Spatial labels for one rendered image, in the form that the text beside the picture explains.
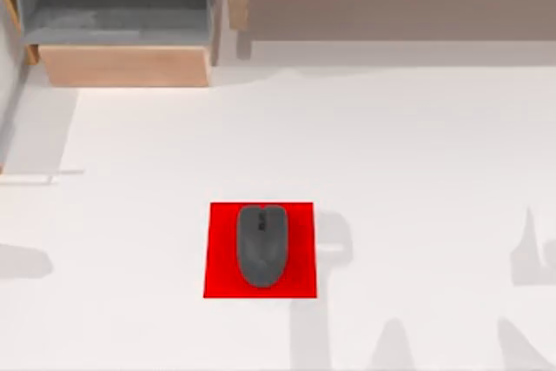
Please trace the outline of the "red square mat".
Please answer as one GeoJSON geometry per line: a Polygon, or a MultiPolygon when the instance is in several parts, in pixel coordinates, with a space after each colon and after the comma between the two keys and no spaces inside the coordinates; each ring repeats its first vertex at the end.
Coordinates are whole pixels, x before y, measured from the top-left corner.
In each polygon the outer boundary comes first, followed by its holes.
{"type": "Polygon", "coordinates": [[[311,202],[213,202],[210,204],[204,278],[205,298],[312,299],[317,296],[314,204],[311,202]],[[236,260],[236,222],[247,205],[281,205],[288,214],[288,261],[280,280],[255,288],[236,260]]]}

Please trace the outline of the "pale wooden drawer front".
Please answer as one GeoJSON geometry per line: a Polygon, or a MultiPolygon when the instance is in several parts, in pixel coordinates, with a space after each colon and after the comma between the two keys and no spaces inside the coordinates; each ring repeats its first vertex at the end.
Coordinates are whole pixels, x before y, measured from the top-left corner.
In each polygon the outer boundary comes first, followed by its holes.
{"type": "Polygon", "coordinates": [[[57,87],[208,87],[210,49],[191,46],[41,45],[57,87]]]}

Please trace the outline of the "grey computer mouse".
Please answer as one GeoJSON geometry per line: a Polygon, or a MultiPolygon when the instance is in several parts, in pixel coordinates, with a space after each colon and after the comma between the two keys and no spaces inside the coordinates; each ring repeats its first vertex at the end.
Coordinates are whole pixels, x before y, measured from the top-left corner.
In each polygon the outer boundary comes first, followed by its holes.
{"type": "Polygon", "coordinates": [[[247,205],[236,222],[236,260],[242,277],[255,288],[270,288],[288,261],[288,214],[281,205],[247,205]]]}

